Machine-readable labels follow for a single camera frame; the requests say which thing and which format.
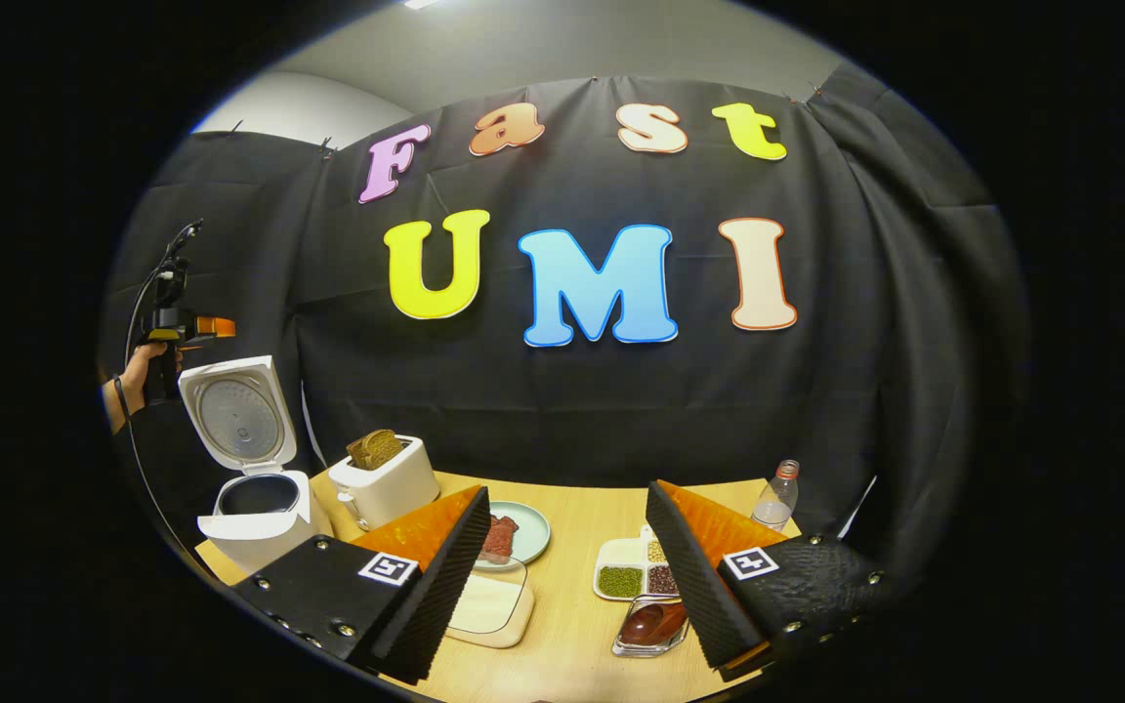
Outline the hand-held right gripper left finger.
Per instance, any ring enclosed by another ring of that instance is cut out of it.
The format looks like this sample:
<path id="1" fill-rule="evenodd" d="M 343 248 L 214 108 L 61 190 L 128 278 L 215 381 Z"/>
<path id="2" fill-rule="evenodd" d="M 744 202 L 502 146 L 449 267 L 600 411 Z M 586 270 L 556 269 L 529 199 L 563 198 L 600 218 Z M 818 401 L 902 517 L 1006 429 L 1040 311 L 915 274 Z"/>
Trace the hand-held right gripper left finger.
<path id="1" fill-rule="evenodd" d="M 330 657 L 410 684 L 428 677 L 490 528 L 485 485 L 348 542 L 312 537 L 233 591 Z"/>

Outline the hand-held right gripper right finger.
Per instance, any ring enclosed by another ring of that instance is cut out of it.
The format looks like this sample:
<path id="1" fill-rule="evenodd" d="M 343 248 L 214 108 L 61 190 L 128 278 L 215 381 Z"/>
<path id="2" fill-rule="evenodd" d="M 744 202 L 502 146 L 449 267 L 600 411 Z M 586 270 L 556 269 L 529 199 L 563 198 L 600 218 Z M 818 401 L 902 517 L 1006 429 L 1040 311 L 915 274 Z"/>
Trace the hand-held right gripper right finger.
<path id="1" fill-rule="evenodd" d="M 840 540 L 786 537 L 683 486 L 654 480 L 645 517 L 724 681 L 812 657 L 886 605 L 886 571 Z"/>

